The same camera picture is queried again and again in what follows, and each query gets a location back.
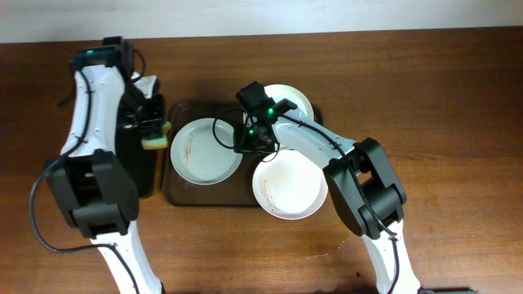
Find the green yellow sponge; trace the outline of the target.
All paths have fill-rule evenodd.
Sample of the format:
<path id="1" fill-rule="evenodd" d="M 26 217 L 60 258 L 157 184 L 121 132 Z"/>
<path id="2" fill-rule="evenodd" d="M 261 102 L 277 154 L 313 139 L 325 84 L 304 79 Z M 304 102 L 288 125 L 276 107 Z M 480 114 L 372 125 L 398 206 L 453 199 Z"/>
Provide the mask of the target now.
<path id="1" fill-rule="evenodd" d="M 165 149 L 168 147 L 167 134 L 172 128 L 172 124 L 169 121 L 165 121 L 162 126 L 162 132 L 160 134 L 153 134 L 146 138 L 141 139 L 141 145 L 143 149 Z"/>

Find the white plate top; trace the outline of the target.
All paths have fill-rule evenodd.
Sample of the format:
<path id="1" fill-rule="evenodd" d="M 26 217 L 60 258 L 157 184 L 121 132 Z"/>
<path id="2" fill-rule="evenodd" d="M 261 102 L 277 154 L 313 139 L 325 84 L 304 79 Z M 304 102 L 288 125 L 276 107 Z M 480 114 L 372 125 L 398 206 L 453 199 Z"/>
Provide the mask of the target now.
<path id="1" fill-rule="evenodd" d="M 284 84 L 272 84 L 264 86 L 264 90 L 266 95 L 272 98 L 275 103 L 287 99 L 294 103 L 308 118 L 315 119 L 312 104 L 298 89 Z"/>

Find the white plate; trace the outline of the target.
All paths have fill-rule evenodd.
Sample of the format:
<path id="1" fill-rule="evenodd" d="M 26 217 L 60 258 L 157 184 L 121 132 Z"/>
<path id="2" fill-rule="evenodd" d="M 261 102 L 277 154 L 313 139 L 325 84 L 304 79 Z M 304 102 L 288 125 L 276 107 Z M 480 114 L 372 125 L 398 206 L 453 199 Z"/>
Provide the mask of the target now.
<path id="1" fill-rule="evenodd" d="M 312 104 L 298 89 L 284 84 L 272 84 L 264 86 L 264 90 L 266 95 L 272 98 L 275 103 L 287 99 L 294 103 L 308 118 L 315 119 Z"/>
<path id="2" fill-rule="evenodd" d="M 214 118 L 200 118 L 183 126 L 174 136 L 170 159 L 184 180 L 197 185 L 214 185 L 226 180 L 239 167 L 243 155 L 220 145 L 232 145 L 234 128 Z"/>
<path id="3" fill-rule="evenodd" d="M 291 221 L 318 211 L 329 191 L 322 170 L 295 150 L 264 158 L 253 173 L 252 187 L 263 210 Z"/>

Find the white plate bottom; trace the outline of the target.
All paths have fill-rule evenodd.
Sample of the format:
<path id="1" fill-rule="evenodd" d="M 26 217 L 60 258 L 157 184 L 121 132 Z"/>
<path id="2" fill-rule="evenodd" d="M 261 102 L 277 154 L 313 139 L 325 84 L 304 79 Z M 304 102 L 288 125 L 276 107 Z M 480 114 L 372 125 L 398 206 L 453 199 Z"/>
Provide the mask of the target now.
<path id="1" fill-rule="evenodd" d="M 295 150 L 264 158 L 253 173 L 252 187 L 263 210 L 291 221 L 318 211 L 329 191 L 322 170 Z"/>

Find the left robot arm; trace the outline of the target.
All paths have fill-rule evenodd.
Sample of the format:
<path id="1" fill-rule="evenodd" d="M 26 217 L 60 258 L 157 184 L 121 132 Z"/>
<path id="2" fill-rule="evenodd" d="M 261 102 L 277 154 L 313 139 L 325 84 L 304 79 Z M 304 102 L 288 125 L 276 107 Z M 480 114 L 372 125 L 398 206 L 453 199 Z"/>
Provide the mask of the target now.
<path id="1" fill-rule="evenodd" d="M 137 230 L 140 201 L 154 189 L 158 149 L 170 123 L 156 76 L 135 70 L 143 55 L 121 37 L 78 51 L 74 116 L 47 181 L 69 227 L 105 259 L 121 293 L 163 293 Z"/>

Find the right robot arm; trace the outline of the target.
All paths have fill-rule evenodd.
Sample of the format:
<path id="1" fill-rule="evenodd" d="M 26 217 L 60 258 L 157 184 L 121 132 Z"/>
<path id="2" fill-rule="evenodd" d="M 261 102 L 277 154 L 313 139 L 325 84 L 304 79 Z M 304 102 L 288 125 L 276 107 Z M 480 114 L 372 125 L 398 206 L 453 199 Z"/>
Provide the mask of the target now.
<path id="1" fill-rule="evenodd" d="M 324 173 L 336 213 L 363 239 L 381 293 L 420 293 L 404 240 L 407 197 L 383 147 L 373 138 L 340 136 L 288 99 L 274 101 L 259 82 L 235 95 L 246 118 L 235 127 L 237 153 L 293 149 Z"/>

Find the black plastic tray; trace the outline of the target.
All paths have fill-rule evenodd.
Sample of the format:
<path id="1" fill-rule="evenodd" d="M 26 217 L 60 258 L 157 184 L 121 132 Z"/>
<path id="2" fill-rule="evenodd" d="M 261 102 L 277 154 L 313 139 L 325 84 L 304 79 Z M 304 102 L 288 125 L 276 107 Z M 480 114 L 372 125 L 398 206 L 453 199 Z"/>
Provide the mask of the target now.
<path id="1" fill-rule="evenodd" d="M 160 134 L 165 120 L 165 102 L 161 94 L 145 100 L 140 113 L 123 112 L 117 119 L 115 150 L 118 160 L 134 180 L 140 198 L 148 198 L 154 187 L 156 149 L 143 149 L 141 139 Z"/>

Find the brown serving tray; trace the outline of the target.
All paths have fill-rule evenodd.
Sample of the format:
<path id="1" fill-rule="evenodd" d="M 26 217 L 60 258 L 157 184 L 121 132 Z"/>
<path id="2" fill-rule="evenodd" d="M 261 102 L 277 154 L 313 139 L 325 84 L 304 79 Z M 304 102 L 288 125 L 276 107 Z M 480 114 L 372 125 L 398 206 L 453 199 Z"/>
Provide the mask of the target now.
<path id="1" fill-rule="evenodd" d="M 174 170 L 170 159 L 170 149 L 174 136 L 187 123 L 200 118 L 220 119 L 232 127 L 244 118 L 242 110 L 233 104 L 221 102 L 192 101 L 182 102 L 170 109 L 169 120 L 172 130 L 168 134 L 169 146 L 165 155 L 163 173 L 163 192 L 167 201 L 178 207 L 257 207 L 252 179 L 257 165 L 271 154 L 242 154 L 243 159 L 237 170 L 226 180 L 214 185 L 197 185 L 180 177 Z"/>

